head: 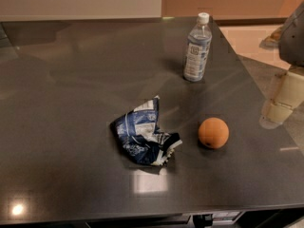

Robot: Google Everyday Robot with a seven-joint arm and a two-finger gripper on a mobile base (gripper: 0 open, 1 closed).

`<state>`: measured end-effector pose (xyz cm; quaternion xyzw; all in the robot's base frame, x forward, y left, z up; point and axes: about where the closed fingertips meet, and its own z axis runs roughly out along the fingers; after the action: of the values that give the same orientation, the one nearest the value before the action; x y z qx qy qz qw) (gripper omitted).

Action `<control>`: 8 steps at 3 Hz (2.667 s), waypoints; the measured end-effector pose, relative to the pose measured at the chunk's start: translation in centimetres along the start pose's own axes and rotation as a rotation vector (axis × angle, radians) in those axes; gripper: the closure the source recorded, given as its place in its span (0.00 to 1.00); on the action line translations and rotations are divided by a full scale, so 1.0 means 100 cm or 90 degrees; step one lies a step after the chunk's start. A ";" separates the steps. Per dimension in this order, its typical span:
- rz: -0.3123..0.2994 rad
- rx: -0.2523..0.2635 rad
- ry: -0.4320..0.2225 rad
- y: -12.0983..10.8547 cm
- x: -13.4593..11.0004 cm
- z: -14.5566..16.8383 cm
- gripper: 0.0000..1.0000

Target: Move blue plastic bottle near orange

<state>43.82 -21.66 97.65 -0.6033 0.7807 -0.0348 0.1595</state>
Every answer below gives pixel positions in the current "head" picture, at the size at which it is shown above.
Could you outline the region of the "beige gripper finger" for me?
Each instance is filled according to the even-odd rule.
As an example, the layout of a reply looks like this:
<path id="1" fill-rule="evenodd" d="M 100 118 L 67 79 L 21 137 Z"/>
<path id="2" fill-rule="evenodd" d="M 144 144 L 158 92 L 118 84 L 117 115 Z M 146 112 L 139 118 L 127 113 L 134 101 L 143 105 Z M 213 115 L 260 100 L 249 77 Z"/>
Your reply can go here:
<path id="1" fill-rule="evenodd" d="M 290 69 L 275 76 L 275 105 L 295 109 L 304 102 L 304 69 Z"/>
<path id="2" fill-rule="evenodd" d="M 275 129 L 289 118 L 293 110 L 284 104 L 276 104 L 266 100 L 261 108 L 259 124 L 265 129 Z"/>

